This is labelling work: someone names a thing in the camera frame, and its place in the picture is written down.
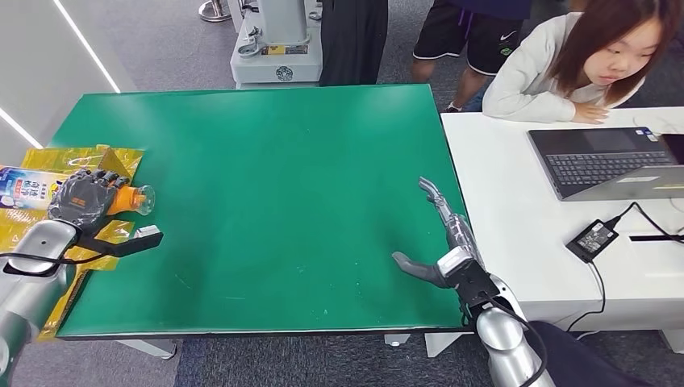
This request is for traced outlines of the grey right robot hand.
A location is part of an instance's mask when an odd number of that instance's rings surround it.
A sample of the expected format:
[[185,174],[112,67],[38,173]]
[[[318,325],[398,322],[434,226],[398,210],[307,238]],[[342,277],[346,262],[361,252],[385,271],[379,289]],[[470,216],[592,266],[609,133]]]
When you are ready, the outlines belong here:
[[430,265],[411,260],[401,252],[392,253],[394,262],[403,272],[441,289],[459,289],[486,280],[488,274],[482,267],[480,254],[465,218],[451,209],[435,183],[420,177],[419,187],[427,194],[427,201],[435,207],[440,217],[448,251]]

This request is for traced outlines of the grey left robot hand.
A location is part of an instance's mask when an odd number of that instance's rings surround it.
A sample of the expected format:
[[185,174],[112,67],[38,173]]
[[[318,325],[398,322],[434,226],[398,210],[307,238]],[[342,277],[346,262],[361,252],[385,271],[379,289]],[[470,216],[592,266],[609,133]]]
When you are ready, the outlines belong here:
[[79,169],[59,187],[47,209],[50,220],[67,222],[84,235],[96,236],[110,221],[116,194],[131,182],[111,170]]

